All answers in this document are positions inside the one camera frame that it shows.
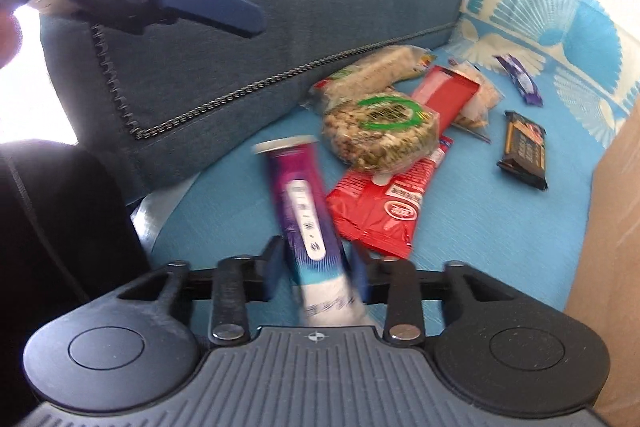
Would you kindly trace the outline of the person left hand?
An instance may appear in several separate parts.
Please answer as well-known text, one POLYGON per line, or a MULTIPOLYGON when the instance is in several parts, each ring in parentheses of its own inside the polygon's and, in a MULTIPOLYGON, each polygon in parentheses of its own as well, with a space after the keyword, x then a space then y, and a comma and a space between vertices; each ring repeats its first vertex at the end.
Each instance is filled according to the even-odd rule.
POLYGON ((20 52, 23 34, 16 17, 6 10, 0 11, 0 68, 6 67, 20 52))

